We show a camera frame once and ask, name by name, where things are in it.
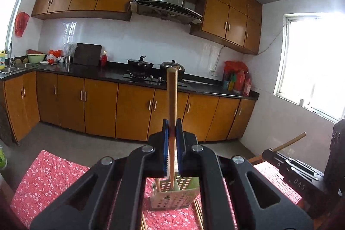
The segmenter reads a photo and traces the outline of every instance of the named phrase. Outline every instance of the plastic bowl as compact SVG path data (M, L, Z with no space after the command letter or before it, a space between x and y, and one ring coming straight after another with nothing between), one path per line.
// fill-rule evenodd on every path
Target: plastic bowl
M45 54L28 54L29 63L37 64L43 61Z

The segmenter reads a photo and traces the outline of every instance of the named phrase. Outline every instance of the black cutting board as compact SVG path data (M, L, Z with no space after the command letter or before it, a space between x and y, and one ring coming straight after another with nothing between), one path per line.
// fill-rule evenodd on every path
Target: black cutting board
M77 43L73 63L79 65L98 66L102 45Z

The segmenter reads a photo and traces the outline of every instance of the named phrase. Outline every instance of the white wall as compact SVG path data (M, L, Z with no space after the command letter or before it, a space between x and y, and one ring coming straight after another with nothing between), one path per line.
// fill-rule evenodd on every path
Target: white wall
M176 60L186 73L212 79L222 79L224 61L242 60L243 54L228 47L220 53L218 77L210 76L220 45L189 34L190 26L153 17L132 14L130 22L111 19L51 19L45 20L38 49L62 49L69 41L99 44L107 50L108 60L127 63L127 59L139 59L160 64Z
M12 33L12 55L24 56L27 49L37 49L43 21L32 18L31 13L36 0L21 0L18 12L24 11L30 16L27 27L21 38Z
M316 12L345 13L345 0L281 0L263 5L260 51L277 38L264 53L244 55L244 62L252 73L254 90L260 97L241 142L259 155L306 131L304 139L284 149L283 153L324 170L334 124L273 95L282 52L284 14Z

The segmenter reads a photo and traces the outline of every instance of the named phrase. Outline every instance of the silver bolt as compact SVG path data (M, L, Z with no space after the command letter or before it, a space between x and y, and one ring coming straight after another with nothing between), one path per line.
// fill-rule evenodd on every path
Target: silver bolt
M112 157L109 157L109 156L103 157L101 160L101 163L103 165L110 165L112 162L113 162L113 159Z
M141 148L141 150L142 150L143 152L148 153L148 152L153 151L153 147L152 147L152 146L149 146L149 145L145 145L145 146L143 146L143 147Z
M244 158L242 156L234 156L232 160L236 164L242 164L244 162Z
M203 149L204 148L201 145L199 145L199 144L192 145L192 150L195 151L195 152L200 152Z

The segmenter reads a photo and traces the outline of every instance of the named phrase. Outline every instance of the black countertop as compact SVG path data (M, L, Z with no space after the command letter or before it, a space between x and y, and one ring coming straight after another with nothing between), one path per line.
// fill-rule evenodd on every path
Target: black countertop
M30 69L24 69L12 74L3 74L0 73L0 81L5 81L14 77L21 76L24 73L30 71L42 71L42 72L50 72L56 74L63 74L63 75L70 75L74 77L81 77L81 78L89 78L89 79L96 79L96 80L104 80L110 82L118 82L124 84L131 84L137 86L144 86L144 87L151 87L155 89L167 89L165 83L158 83L158 82L148 82L148 81L132 81L130 78L125 78L123 75L125 71L123 69L117 68L100 68L95 66L84 66L84 65L74 65L74 64L57 64L57 65L38 65L37 67L33 67ZM204 94L204 95L212 95L212 96L221 96L221 97L229 97L229 98L236 98L236 99L249 99L249 100L257 100L259 97L259 93L251 91L248 97L244 97L238 95L234 92L229 92L227 90L223 90L222 87L218 85L210 85L198 82L185 82L187 87L179 86L179 92L186 92L186 93L195 93L195 94Z

